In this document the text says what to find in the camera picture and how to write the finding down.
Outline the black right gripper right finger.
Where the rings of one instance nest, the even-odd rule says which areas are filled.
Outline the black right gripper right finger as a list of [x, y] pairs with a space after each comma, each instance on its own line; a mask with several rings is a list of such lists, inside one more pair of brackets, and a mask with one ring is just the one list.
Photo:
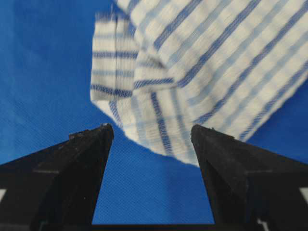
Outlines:
[[218, 228], [307, 230], [307, 164], [200, 125], [191, 141]]

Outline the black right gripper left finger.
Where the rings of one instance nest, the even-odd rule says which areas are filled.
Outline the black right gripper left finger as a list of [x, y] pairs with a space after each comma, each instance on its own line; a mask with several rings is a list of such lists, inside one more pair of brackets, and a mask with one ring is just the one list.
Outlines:
[[114, 132], [109, 124], [0, 166], [3, 231], [93, 231]]

